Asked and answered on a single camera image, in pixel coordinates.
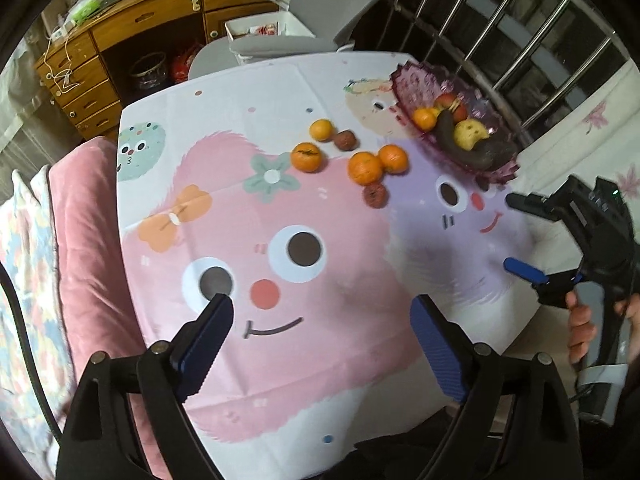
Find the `person right hand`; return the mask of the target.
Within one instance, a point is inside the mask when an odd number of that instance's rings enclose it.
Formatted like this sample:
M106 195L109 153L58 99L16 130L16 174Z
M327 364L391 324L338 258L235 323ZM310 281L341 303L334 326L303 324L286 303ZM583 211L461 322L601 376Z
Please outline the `person right hand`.
M598 330L591 322L592 311L590 307L581 304L574 292L566 295L566 305L570 311L568 316L568 359L570 364L577 365L587 354L589 344L596 338ZM639 326L640 326L640 299L638 294L633 294L628 300L620 301L615 306L617 313L623 313L630 325L628 362L634 367L634 362L639 359Z

